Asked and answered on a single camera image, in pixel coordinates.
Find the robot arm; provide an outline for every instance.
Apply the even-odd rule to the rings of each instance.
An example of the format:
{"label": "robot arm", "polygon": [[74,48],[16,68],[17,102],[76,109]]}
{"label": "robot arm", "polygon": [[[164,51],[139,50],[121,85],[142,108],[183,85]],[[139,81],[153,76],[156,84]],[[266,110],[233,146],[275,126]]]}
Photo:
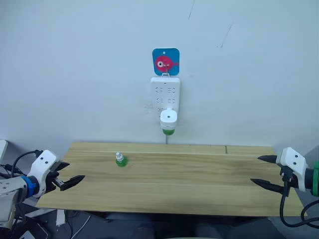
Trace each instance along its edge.
{"label": "robot arm", "polygon": [[305,206],[305,208],[301,212],[302,222],[296,224],[289,224],[284,219],[285,198],[288,197],[291,187],[299,188],[299,190],[303,192],[305,192],[306,189],[310,189],[312,195],[317,197],[319,196],[319,161],[315,163],[314,169],[311,169],[307,165],[306,159],[290,147],[284,148],[282,153],[278,156],[264,155],[258,157],[258,159],[261,159],[269,163],[276,163],[281,168],[280,175],[283,178],[283,187],[276,184],[272,184],[271,182],[266,180],[251,179],[254,183],[267,190],[282,194],[279,210],[281,221],[287,227],[295,228],[307,224],[310,227],[319,229],[319,226],[311,224],[311,222],[319,221],[319,218],[305,220],[306,210],[309,207],[319,203],[319,200]]}
{"label": "robot arm", "polygon": [[68,166],[51,151],[43,151],[33,162],[27,176],[0,180],[0,229],[9,233],[15,217],[15,206],[26,198],[39,198],[58,186],[61,191],[78,184],[85,177],[79,175],[67,182],[58,179],[58,171]]}

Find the floor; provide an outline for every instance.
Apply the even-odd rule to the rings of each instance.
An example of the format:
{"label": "floor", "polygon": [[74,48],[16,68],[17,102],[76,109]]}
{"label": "floor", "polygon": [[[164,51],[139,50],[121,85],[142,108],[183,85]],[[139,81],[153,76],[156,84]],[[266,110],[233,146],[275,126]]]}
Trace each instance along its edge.
{"label": "floor", "polygon": [[[83,225],[90,214],[86,212],[68,211],[69,223],[73,228],[73,234]],[[55,225],[56,211],[38,217],[42,222],[48,221],[47,229],[53,239],[65,239],[71,237],[68,224],[60,227]],[[148,221],[132,220],[132,218],[118,217],[114,220],[103,220],[97,216],[91,216],[87,225],[76,237],[77,239],[131,239],[135,230]],[[210,219],[179,221],[155,221],[154,226],[158,239],[173,237],[209,237],[223,239],[284,239],[285,237],[273,226],[270,220],[263,218],[236,227],[212,224]]]}

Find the wood grain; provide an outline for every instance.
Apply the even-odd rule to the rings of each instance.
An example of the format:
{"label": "wood grain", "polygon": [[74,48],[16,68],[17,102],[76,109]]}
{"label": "wood grain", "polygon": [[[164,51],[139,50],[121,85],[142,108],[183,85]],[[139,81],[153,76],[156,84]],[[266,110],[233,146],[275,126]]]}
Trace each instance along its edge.
{"label": "wood grain", "polygon": [[[127,156],[126,167],[116,165],[116,151]],[[73,143],[64,158],[71,165],[61,171],[61,178],[67,180],[83,174],[85,179],[67,191],[45,194],[38,206],[111,212],[277,216],[280,195],[250,181],[250,178],[262,178],[282,184],[278,166],[256,159],[270,152],[272,148],[268,147],[241,147],[226,153],[225,146]],[[297,216],[301,210],[302,205],[291,190],[285,214]]]}

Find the green bottle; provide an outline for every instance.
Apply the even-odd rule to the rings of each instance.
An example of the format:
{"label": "green bottle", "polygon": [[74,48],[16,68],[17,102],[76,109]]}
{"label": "green bottle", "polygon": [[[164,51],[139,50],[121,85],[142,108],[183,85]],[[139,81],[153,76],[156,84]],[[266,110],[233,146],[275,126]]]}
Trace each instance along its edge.
{"label": "green bottle", "polygon": [[120,152],[116,153],[115,161],[119,167],[124,167],[128,164],[128,159],[125,156],[123,156]]}

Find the power strip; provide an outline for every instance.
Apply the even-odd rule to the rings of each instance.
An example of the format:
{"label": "power strip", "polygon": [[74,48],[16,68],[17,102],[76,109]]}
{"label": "power strip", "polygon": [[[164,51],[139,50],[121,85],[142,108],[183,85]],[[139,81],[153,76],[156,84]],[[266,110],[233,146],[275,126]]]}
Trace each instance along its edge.
{"label": "power strip", "polygon": [[178,113],[180,93],[178,77],[152,77],[151,89],[155,112],[160,115],[161,111],[172,108]]}

